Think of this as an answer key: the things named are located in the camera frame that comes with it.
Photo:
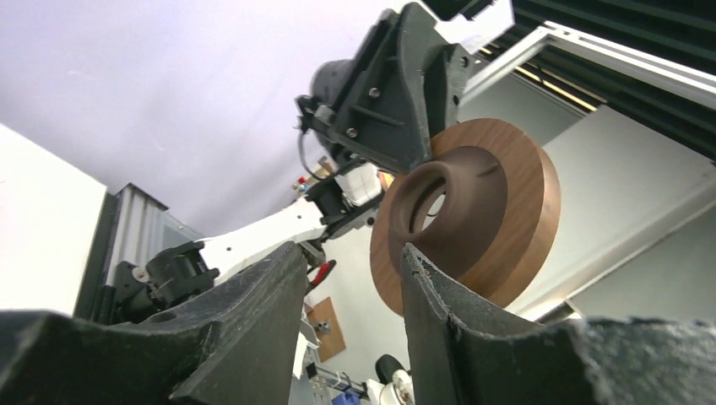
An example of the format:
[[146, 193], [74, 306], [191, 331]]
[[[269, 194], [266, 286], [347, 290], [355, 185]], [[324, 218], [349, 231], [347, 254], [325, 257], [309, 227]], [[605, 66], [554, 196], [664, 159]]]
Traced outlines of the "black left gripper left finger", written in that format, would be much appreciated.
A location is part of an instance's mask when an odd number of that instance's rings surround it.
[[143, 321], [151, 332], [194, 332], [197, 363], [170, 389], [173, 404], [286, 404], [306, 258], [285, 242], [198, 297]]

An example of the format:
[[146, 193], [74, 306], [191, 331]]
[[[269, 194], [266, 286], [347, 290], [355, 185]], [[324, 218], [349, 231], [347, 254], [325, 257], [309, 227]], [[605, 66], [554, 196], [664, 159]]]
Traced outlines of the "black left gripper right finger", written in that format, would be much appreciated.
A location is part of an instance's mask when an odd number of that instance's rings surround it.
[[563, 334], [492, 304], [411, 244], [400, 272], [417, 403], [570, 403]]

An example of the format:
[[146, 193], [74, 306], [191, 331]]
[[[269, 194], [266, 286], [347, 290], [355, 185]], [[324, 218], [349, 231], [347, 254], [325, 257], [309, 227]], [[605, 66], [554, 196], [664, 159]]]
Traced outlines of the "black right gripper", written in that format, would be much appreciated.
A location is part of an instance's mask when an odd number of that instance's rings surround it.
[[384, 10], [356, 54], [324, 63], [296, 98], [300, 129], [340, 164], [356, 155], [407, 173], [430, 160], [431, 139], [457, 122], [475, 61], [436, 25], [417, 2]]

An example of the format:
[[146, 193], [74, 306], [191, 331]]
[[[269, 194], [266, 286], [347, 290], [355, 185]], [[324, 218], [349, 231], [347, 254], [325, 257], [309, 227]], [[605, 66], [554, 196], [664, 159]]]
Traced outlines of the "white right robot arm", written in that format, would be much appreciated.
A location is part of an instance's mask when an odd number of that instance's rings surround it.
[[135, 185], [106, 195], [74, 308], [103, 325], [147, 318], [208, 291], [287, 241], [318, 286], [334, 268], [323, 244], [373, 224], [383, 174], [429, 161], [431, 139], [457, 121], [474, 58], [437, 25], [473, 18], [484, 1], [409, 1], [386, 9], [355, 55], [322, 64], [296, 98], [297, 148], [325, 151], [306, 165], [285, 208], [240, 229], [200, 237]]

